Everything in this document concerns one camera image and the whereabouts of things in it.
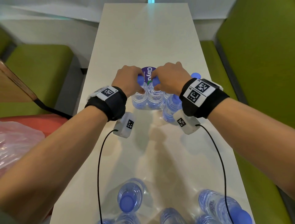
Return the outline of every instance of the hand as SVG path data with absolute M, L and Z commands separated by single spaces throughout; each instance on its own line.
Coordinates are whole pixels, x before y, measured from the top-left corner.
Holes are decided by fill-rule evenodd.
M 138 75 L 143 76 L 141 68 L 124 65 L 123 68 L 117 71 L 112 86 L 119 87 L 127 98 L 134 95 L 136 92 L 144 94 L 145 90 L 137 83 Z
M 164 66 L 158 67 L 153 71 L 152 79 L 156 76 L 161 82 L 154 87 L 156 91 L 161 90 L 178 96 L 187 81 L 192 79 L 179 61 L 176 64 L 168 62 Z

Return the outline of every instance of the wrist strap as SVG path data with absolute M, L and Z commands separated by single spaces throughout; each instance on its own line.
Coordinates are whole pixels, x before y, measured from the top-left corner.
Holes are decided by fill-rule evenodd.
M 185 115 L 197 118 L 207 118 L 212 110 L 228 97 L 218 84 L 196 78 L 183 86 L 179 96 Z
M 119 87 L 103 87 L 92 93 L 88 99 L 85 108 L 97 107 L 106 114 L 108 121 L 121 119 L 125 113 L 127 97 Z

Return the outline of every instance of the red cushion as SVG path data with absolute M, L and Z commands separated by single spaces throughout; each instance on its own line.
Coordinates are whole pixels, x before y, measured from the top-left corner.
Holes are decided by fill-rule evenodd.
M 0 121 L 16 121 L 33 129 L 42 131 L 47 137 L 60 126 L 62 126 L 67 119 L 56 114 L 39 114 L 29 116 L 15 116 L 3 117 Z

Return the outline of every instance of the forearm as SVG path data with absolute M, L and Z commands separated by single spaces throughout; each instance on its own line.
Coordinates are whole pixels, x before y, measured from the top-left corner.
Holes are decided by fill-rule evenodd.
M 295 198 L 295 130 L 233 99 L 208 116 L 225 141 Z
M 30 150 L 0 179 L 0 208 L 39 223 L 95 146 L 106 115 L 89 106 Z

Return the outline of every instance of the white electronic device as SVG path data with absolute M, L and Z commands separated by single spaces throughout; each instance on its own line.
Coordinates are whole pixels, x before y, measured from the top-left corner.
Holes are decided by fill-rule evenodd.
M 131 134 L 132 128 L 135 122 L 135 116 L 131 112 L 125 112 L 123 117 L 117 120 L 114 129 L 117 129 L 117 132 L 113 132 L 115 135 L 128 138 Z
M 200 127 L 196 126 L 197 124 L 200 124 L 198 119 L 196 117 L 186 116 L 182 109 L 174 113 L 173 118 L 176 120 L 185 134 L 192 134 Z

